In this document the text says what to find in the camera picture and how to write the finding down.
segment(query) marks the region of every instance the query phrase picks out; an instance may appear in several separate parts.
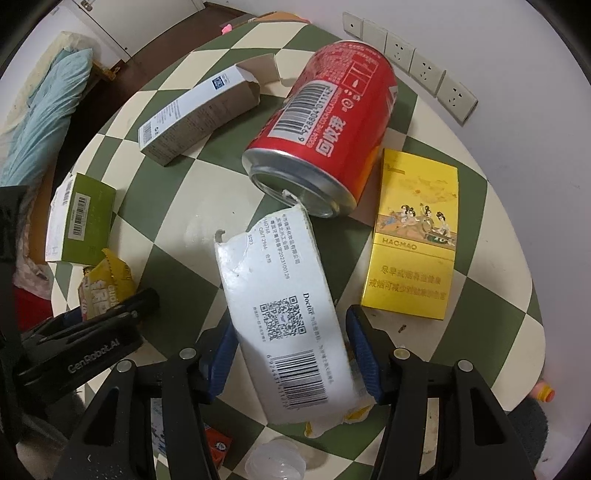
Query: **round table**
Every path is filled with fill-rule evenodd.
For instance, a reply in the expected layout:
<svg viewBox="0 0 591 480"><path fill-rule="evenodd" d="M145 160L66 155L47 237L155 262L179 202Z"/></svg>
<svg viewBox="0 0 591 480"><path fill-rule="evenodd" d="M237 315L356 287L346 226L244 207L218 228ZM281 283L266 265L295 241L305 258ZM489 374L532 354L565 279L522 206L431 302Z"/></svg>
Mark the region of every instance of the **round table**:
<svg viewBox="0 0 591 480"><path fill-rule="evenodd" d="M141 326L147 343L140 364L160 361L189 346L214 326L226 302L213 250L218 229L226 238L284 208L248 179L241 154L289 92L277 82L262 89L260 105L219 128L179 159L162 167L140 153L138 127L173 99L243 59L275 53L282 79L295 79L312 53L337 37L300 22L249 23L183 57L137 92L92 139L73 168L117 189L110 248L128 263L140 288L154 287L160 311ZM459 179L459 239L443 321L373 311L374 326L425 360L474 363L505 410L512 410L538 380L544 329L521 246L509 217L482 170L455 134L403 82L384 147L454 165ZM378 196L376 168L349 217L313 218L339 319L358 303L369 263ZM53 264L52 304L58 314L78 306L82 269ZM87 400L106 373L86 387ZM269 425L240 350L222 395L203 407L204 420L233 438L222 479L246 477L254 444L287 435L301 442L306 479L368 478L388 409L374 407L358 424L322 437L304 437L304 425ZM159 456L158 469L166 460Z"/></svg>

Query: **wall outlet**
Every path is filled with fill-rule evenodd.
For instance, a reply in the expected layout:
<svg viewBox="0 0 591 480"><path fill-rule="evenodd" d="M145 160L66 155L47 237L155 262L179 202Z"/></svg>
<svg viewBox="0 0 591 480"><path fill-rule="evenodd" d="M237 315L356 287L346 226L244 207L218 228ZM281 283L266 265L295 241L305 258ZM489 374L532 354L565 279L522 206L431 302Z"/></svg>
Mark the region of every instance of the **wall outlet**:
<svg viewBox="0 0 591 480"><path fill-rule="evenodd" d="M444 75L437 91L437 100L460 124L466 121L478 103L478 99L472 95L471 91L450 77L448 72Z"/></svg>
<svg viewBox="0 0 591 480"><path fill-rule="evenodd" d="M388 32L385 54L391 62L408 72L415 48L402 38Z"/></svg>
<svg viewBox="0 0 591 480"><path fill-rule="evenodd" d="M364 18L362 33L361 40L384 53L386 50L386 37L388 35L388 31L385 28Z"/></svg>
<svg viewBox="0 0 591 480"><path fill-rule="evenodd" d="M343 12L343 30L361 40L363 36L363 20L349 12Z"/></svg>
<svg viewBox="0 0 591 480"><path fill-rule="evenodd" d="M437 67L431 60L426 59L415 50L408 72L434 96L437 93L445 70Z"/></svg>

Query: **gray fuzzy object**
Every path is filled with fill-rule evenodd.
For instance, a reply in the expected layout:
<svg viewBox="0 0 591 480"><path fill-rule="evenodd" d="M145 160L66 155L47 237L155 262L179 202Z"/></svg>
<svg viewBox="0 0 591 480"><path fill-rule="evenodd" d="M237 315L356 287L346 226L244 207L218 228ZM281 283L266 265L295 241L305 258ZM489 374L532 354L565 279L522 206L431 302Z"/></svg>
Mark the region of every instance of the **gray fuzzy object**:
<svg viewBox="0 0 591 480"><path fill-rule="evenodd" d="M508 415L533 468L540 461L548 439L548 419L537 400L526 397Z"/></svg>

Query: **orange bottle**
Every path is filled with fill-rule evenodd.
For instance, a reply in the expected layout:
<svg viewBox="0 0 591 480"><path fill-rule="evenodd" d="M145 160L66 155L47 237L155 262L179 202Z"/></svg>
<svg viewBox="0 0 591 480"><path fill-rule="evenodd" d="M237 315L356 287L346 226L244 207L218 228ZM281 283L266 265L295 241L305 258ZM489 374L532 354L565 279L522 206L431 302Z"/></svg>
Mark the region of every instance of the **orange bottle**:
<svg viewBox="0 0 591 480"><path fill-rule="evenodd" d="M540 378L534 388L531 389L529 396L542 402L551 402L554 399L555 394L556 392L548 382L544 381L543 378Z"/></svg>

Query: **wooden floor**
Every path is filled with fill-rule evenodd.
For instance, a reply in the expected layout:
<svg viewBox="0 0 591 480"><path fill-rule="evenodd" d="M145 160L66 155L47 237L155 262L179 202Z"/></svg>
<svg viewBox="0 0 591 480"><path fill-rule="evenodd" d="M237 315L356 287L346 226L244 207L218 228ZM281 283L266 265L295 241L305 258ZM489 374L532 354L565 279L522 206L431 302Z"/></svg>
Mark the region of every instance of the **wooden floor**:
<svg viewBox="0 0 591 480"><path fill-rule="evenodd" d="M57 160L53 190L105 122L140 88L169 65L221 35L222 25L240 13L208 6L152 40L123 64L113 82L101 81L81 101Z"/></svg>

